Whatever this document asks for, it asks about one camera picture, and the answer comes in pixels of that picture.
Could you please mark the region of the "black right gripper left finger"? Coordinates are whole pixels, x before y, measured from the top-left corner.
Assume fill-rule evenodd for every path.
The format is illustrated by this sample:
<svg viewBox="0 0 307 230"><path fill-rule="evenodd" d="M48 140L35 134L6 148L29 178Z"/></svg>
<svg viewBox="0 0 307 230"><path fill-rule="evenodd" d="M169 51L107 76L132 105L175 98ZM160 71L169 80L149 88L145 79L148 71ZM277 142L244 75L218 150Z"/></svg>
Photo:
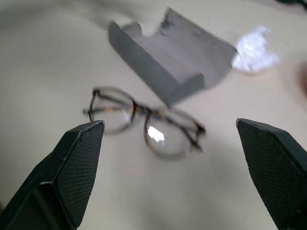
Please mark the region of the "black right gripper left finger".
<svg viewBox="0 0 307 230"><path fill-rule="evenodd" d="M28 175L0 216L2 230L75 230L94 187L103 121L68 130Z"/></svg>

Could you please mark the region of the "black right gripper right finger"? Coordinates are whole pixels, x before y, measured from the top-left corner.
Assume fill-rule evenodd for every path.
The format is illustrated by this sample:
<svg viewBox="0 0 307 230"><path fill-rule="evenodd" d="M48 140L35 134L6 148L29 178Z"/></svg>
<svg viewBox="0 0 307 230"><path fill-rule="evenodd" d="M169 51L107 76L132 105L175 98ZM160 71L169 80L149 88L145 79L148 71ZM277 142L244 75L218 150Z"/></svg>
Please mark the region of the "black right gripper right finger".
<svg viewBox="0 0 307 230"><path fill-rule="evenodd" d="M249 174L279 230L307 228L307 152L285 130L239 118Z"/></svg>

